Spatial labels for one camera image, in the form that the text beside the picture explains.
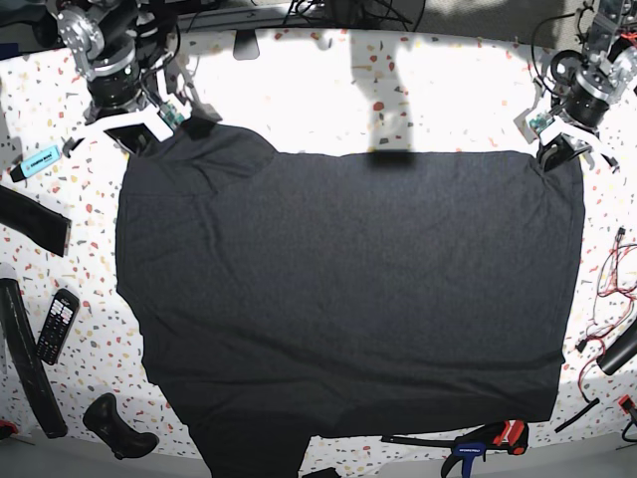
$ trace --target blue highlighter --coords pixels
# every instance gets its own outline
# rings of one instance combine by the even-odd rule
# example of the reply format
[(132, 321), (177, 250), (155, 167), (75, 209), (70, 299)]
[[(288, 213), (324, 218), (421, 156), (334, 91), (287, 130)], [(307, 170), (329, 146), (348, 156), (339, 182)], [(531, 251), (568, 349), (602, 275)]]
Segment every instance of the blue highlighter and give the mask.
[(60, 150), (57, 146), (47, 147), (14, 167), (10, 173), (11, 179), (13, 182), (18, 182), (31, 177), (56, 162), (60, 157)]

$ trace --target terrazzo table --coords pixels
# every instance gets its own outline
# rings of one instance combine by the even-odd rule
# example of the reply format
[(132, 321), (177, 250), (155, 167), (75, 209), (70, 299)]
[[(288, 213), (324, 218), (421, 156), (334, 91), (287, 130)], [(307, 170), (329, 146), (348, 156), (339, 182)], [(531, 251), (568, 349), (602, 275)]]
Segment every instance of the terrazzo table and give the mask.
[[(535, 100), (529, 47), (338, 30), (264, 30), (258, 38), (259, 59), (238, 62), (233, 58), (233, 32), (187, 35), (178, 63), (192, 78), (201, 102), (212, 105), (224, 123), (252, 129), (280, 151), (536, 151), (536, 144), (528, 144), (514, 123)], [(538, 52), (540, 60), (548, 58)], [(97, 441), (85, 430), (82, 416), (95, 398), (113, 391), (131, 426), (159, 436), (158, 453), (199, 457), (159, 388), (146, 380), (143, 338), (115, 291), (114, 220), (126, 155), (103, 135), (85, 141), (72, 158), (14, 185), (6, 172), (17, 154), (29, 155), (70, 134), (82, 123), (90, 97), (68, 50), (2, 62), (0, 80), (6, 123), (0, 130), (0, 183), (73, 220), (64, 258), (0, 225), (0, 262), (17, 272), (36, 337), (58, 288), (68, 286), (81, 298), (82, 308), (59, 362), (45, 365), (69, 436)], [(586, 219), (563, 347), (566, 363), (552, 421), (531, 426), (531, 446), (618, 431), (626, 418), (615, 401), (625, 393), (637, 395), (635, 360), (610, 379), (595, 368), (588, 376), (587, 393), (599, 397), (602, 405), (564, 432), (553, 432), (584, 404), (576, 380), (594, 347), (581, 355), (574, 346), (591, 314), (598, 268), (619, 225), (627, 228), (628, 240), (634, 242), (637, 234), (636, 120), (637, 98), (628, 92), (603, 124), (601, 137), (620, 151), (620, 173), (611, 174), (605, 163), (581, 163)], [(597, 318), (602, 323), (615, 320), (624, 306), (612, 298), (600, 300)], [(0, 419), (26, 431), (35, 419), (10, 358), (7, 363), (7, 374), (0, 372)], [(334, 466), (342, 476), (359, 476), (377, 472), (392, 460), (444, 454), (445, 450), (380, 443), (378, 437), (316, 437), (302, 472)]]

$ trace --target black cloth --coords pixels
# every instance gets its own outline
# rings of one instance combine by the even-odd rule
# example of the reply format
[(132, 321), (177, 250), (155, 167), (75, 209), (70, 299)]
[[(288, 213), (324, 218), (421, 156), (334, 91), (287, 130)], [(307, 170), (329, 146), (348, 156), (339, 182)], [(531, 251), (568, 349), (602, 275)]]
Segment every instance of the black cloth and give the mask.
[(213, 477), (296, 477), (312, 435), (549, 419), (582, 196), (576, 161), (284, 154), (192, 120), (129, 162), (117, 290)]

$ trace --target black t-shirt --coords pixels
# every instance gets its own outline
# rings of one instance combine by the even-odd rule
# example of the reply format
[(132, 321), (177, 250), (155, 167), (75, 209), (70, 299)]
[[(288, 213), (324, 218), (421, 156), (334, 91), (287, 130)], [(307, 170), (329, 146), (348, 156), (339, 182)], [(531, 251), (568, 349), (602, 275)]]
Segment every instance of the black t-shirt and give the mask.
[(117, 290), (213, 477), (295, 477), (312, 435), (549, 419), (583, 215), (576, 161), (284, 154), (193, 119), (130, 160)]

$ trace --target speckled white surface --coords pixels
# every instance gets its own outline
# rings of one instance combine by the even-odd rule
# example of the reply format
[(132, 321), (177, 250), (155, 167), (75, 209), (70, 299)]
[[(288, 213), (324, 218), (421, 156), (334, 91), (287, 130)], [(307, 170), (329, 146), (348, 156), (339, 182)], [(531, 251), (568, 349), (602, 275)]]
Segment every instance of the speckled white surface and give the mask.
[[(225, 123), (253, 129), (281, 151), (340, 155), (372, 148), (536, 150), (514, 124), (535, 98), (528, 47), (391, 32), (266, 30), (258, 36), (261, 56), (251, 62), (234, 60), (232, 32), (185, 36), (179, 63), (190, 73), (201, 101), (212, 105)], [(0, 262), (17, 272), (36, 337), (59, 287), (69, 287), (83, 304), (59, 363), (45, 365), (69, 436), (97, 440), (85, 431), (82, 415), (95, 398), (112, 390), (128, 423), (159, 435), (158, 452), (199, 456), (159, 388), (147, 382), (137, 321), (115, 292), (114, 219), (127, 158), (112, 140), (96, 137), (85, 141), (72, 158), (14, 185), (6, 174), (11, 161), (21, 151), (29, 155), (70, 134), (81, 124), (90, 98), (67, 50), (2, 62), (0, 80), (6, 122), (0, 124), (0, 183), (73, 220), (64, 258), (0, 226)], [(553, 432), (584, 404), (577, 374), (594, 348), (581, 355), (574, 346), (590, 317), (598, 267), (619, 225), (627, 228), (627, 240), (634, 241), (637, 234), (636, 120), (637, 98), (629, 92), (603, 124), (602, 138), (622, 155), (619, 174), (611, 175), (605, 163), (591, 168), (582, 162), (586, 220), (563, 348), (566, 364), (552, 421), (531, 426), (531, 446), (618, 431), (626, 419), (616, 400), (636, 394), (635, 360), (611, 378), (594, 368), (587, 393), (602, 404), (564, 432)], [(600, 300), (598, 319), (616, 319), (621, 304), (614, 298)], [(8, 374), (0, 374), (0, 419), (28, 432), (35, 420), (7, 362)], [(316, 437), (302, 472), (334, 466), (342, 476), (358, 476), (392, 460), (444, 454), (383, 444), (378, 437)]]

